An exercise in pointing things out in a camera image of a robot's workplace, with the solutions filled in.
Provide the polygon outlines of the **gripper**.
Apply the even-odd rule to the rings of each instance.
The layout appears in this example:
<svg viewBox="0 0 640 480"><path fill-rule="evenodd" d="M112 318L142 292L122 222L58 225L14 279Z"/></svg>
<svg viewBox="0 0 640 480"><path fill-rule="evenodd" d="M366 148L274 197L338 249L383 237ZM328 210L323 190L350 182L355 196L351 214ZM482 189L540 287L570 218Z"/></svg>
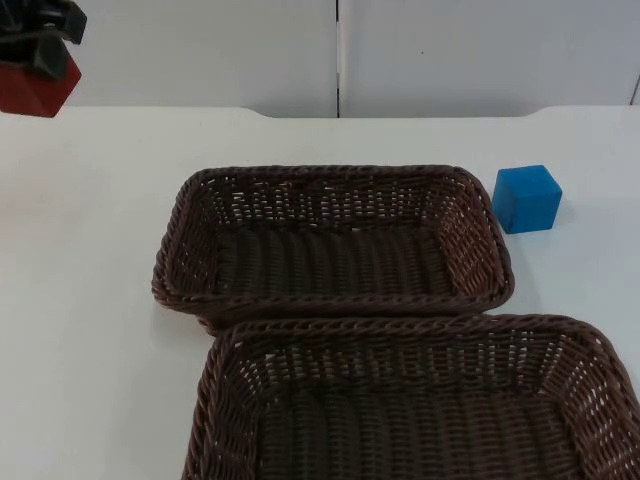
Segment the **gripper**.
<svg viewBox="0 0 640 480"><path fill-rule="evenodd" d="M74 1L1 0L1 63L31 64L40 74L62 80L69 54L61 39L80 44L86 24Z"/></svg>

